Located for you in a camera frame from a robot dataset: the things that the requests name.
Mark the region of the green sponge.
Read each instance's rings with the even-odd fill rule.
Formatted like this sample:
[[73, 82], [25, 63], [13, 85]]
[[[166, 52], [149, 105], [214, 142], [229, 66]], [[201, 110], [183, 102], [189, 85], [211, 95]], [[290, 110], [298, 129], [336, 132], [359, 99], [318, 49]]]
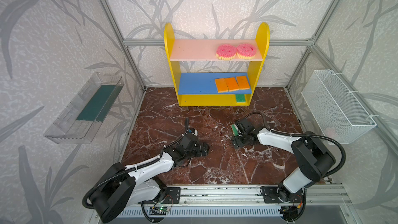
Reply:
[[232, 128], [234, 136], [239, 136], [237, 126], [235, 124], [232, 124], [231, 128]]
[[245, 104], [246, 103], [246, 97], [244, 94], [236, 94], [235, 99], [236, 99], [237, 104]]

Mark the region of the orange sponge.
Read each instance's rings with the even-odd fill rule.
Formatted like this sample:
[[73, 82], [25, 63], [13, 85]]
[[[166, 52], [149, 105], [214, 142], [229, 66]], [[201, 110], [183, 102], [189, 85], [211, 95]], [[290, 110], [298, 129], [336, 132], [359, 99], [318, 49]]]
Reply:
[[235, 79], [235, 77], [226, 78], [226, 85], [228, 87], [229, 92], [234, 92], [240, 90], [240, 87]]
[[237, 76], [236, 81], [240, 90], [250, 89], [250, 84], [246, 76]]

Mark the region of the yellow sponge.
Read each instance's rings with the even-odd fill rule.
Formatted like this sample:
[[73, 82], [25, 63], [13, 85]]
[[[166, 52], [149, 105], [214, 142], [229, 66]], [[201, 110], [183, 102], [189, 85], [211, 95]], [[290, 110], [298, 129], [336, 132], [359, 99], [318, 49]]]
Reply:
[[226, 93], [229, 92], [229, 88], [225, 78], [215, 79], [215, 84], [218, 93]]

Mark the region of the pink smiley sponge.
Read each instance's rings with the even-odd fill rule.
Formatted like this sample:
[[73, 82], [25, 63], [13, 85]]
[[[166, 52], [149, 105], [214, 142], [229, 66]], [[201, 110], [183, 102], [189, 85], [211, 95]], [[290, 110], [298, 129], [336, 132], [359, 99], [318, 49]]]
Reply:
[[236, 58], [236, 47], [232, 45], [220, 45], [216, 51], [219, 60], [230, 61]]
[[236, 57], [242, 60], [252, 60], [257, 54], [257, 48], [254, 45], [245, 43], [236, 47]]

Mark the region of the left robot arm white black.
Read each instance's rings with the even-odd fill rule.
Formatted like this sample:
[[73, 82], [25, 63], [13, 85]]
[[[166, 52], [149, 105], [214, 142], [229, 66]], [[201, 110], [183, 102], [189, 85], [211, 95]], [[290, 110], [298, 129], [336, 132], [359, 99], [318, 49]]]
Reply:
[[209, 150], [210, 146], [200, 141], [196, 132], [188, 130], [155, 157], [128, 166], [120, 162], [113, 164], [83, 196], [82, 205], [95, 210], [106, 224], [128, 205], [162, 201], [167, 187], [158, 176], [185, 166], [193, 158], [207, 156]]

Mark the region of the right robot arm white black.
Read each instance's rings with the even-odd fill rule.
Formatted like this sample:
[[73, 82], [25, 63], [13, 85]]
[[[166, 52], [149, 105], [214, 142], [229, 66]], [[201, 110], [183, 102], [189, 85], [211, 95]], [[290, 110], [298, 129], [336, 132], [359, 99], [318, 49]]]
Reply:
[[265, 203], [304, 203], [306, 189], [338, 172], [346, 162], [344, 147], [336, 140], [313, 132], [287, 133], [269, 128], [256, 128], [247, 116], [232, 124], [235, 149], [263, 145], [285, 150], [294, 155], [298, 167], [278, 186], [262, 186]]

